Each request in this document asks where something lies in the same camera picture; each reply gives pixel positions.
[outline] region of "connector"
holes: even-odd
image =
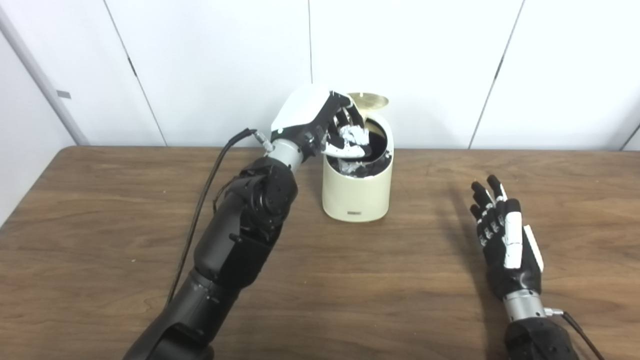
[[[254,132],[253,136],[255,137],[256,140],[258,140],[258,142],[262,145],[262,147],[265,150],[267,150],[267,152],[271,152],[271,151],[273,151],[275,149],[275,147],[269,141],[269,139],[267,139],[267,137],[264,136],[264,134],[262,134],[260,131]]]
[[[564,315],[564,310],[554,309],[553,307],[545,307],[545,315],[547,317],[563,316]]]

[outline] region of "robotic arm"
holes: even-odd
[[[317,85],[295,91],[271,126],[267,154],[240,171],[194,249],[194,267],[125,360],[210,360],[210,342],[273,249],[309,156],[362,158],[368,130],[353,100]]]
[[[487,264],[486,278],[507,310],[504,337],[511,360],[578,360],[566,330],[549,319],[562,311],[542,306],[542,255],[529,225],[522,225],[520,203],[507,198],[500,181],[487,179],[495,199],[477,181],[471,213]]]

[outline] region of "white robotic hand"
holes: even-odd
[[[305,85],[289,96],[271,124],[271,141],[278,139],[297,145],[304,159],[319,153],[349,159],[371,154],[369,130],[352,98],[320,85]]]

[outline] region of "cable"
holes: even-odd
[[[591,351],[593,351],[593,353],[596,354],[596,357],[599,360],[605,360],[604,356],[602,356],[602,354],[598,351],[596,346],[591,342],[591,340],[589,340],[589,338],[587,337],[587,334],[585,334],[584,331],[582,330],[582,327],[578,325],[578,323],[571,317],[571,315],[569,315],[569,313],[565,311],[562,314],[562,317],[563,319],[566,320],[566,322],[569,323],[569,325],[571,325],[571,327],[575,329],[575,332],[577,332],[580,336],[582,336],[582,339],[584,340],[585,343],[587,343],[587,345],[589,345],[589,348],[591,349]]]
[[[229,186],[229,184],[233,183],[234,180],[236,180],[235,177],[233,177],[231,180],[227,181],[226,184],[224,184],[220,190],[218,190],[218,193],[216,194],[216,197],[213,198],[213,215],[215,215],[218,212],[218,199],[220,198],[220,196],[222,195],[222,193],[227,189],[227,187]]]
[[[255,129],[244,129],[240,131],[234,137],[229,139],[227,144],[220,151],[220,154],[218,155],[218,158],[216,159],[216,162],[214,163],[213,168],[209,173],[209,177],[207,178],[206,182],[204,183],[204,187],[200,192],[200,198],[198,199],[198,204],[196,205],[196,209],[193,213],[191,226],[189,227],[189,232],[187,233],[187,238],[185,240],[184,248],[182,249],[182,255],[180,257],[180,262],[178,263],[178,269],[175,273],[175,277],[173,278],[171,288],[169,289],[169,295],[166,298],[166,304],[164,305],[165,307],[167,307],[169,303],[171,303],[171,300],[173,300],[173,294],[175,294],[175,289],[178,286],[178,282],[180,281],[182,268],[184,268],[184,262],[187,260],[187,255],[189,254],[189,248],[191,247],[191,242],[193,241],[193,234],[196,231],[196,225],[198,224],[198,217],[200,217],[200,211],[202,210],[202,205],[204,204],[204,200],[207,197],[207,192],[209,192],[209,188],[211,187],[213,178],[214,176],[216,176],[216,173],[218,172],[220,163],[222,163],[222,159],[225,157],[225,154],[227,153],[227,151],[231,149],[231,146],[235,145],[238,141],[248,136],[251,136],[255,132],[256,132]]]

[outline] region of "gold lid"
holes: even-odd
[[[360,111],[382,109],[389,103],[389,99],[386,97],[370,92],[352,92],[349,96],[351,96]]]

